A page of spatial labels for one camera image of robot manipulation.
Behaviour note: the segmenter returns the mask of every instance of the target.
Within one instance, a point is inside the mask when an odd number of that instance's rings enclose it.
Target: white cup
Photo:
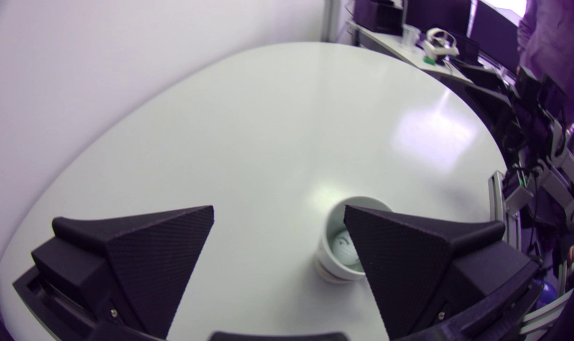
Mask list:
[[[346,284],[365,277],[361,263],[343,265],[335,258],[331,251],[331,244],[335,237],[346,229],[344,213],[346,205],[360,206],[371,209],[390,211],[381,201],[369,197],[352,197],[339,202],[328,215],[323,227],[323,234],[319,242],[319,249],[315,254],[314,267],[319,275],[329,283]]]
[[[420,35],[421,30],[419,28],[407,24],[402,25],[402,47],[412,51],[417,41],[419,41]]]

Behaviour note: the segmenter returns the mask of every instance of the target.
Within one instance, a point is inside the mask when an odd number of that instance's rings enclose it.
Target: blue ball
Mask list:
[[[542,281],[534,280],[537,284],[542,285]],[[557,298],[556,289],[547,281],[543,282],[542,293],[536,303],[536,309],[540,309],[548,304],[551,304]]]

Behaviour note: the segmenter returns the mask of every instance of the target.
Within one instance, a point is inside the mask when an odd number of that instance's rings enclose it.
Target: ceramic cup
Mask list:
[[[342,200],[330,211],[323,227],[319,249],[315,254],[314,267],[324,280],[334,284],[346,284],[365,277],[363,266],[360,263],[343,265],[331,251],[331,244],[335,240],[335,236],[346,229],[344,224],[346,205],[390,211],[384,203],[369,197],[352,197]]]

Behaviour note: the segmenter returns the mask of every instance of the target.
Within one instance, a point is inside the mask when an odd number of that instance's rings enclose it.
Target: white table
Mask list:
[[[401,44],[402,37],[397,35],[387,35],[385,33],[377,33],[364,28],[363,26],[358,25],[356,22],[349,20],[347,24],[354,28],[359,35],[363,35],[367,37],[370,41],[374,42],[375,45],[380,47],[379,52],[388,53],[395,58],[398,58],[408,64],[411,64],[418,69],[423,71],[432,71],[432,72],[439,72],[444,73],[445,75],[452,75],[460,80],[466,81],[468,83],[472,83],[466,76],[462,74],[456,67],[450,65],[450,67],[446,65],[430,65],[424,61],[424,57],[426,53],[423,49],[419,47],[414,47],[412,50],[403,48]],[[364,47],[367,47],[371,50],[375,50],[372,46],[366,46],[365,41],[360,42],[360,44]]]
[[[369,196],[395,212],[486,221],[496,169],[505,164],[480,119],[410,65],[347,45],[249,50],[157,95],[63,171],[1,260],[1,312],[16,340],[50,339],[12,282],[54,216],[213,204],[170,340],[216,330],[387,339],[365,280],[331,285],[312,268],[328,213]]]

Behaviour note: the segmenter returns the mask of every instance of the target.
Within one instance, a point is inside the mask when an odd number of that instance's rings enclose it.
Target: black 3d-printed part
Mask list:
[[[53,220],[55,236],[105,257],[148,334],[165,339],[213,225],[203,206],[107,220]]]
[[[408,335],[453,257],[499,241],[499,222],[455,223],[346,206],[344,222],[390,338]]]

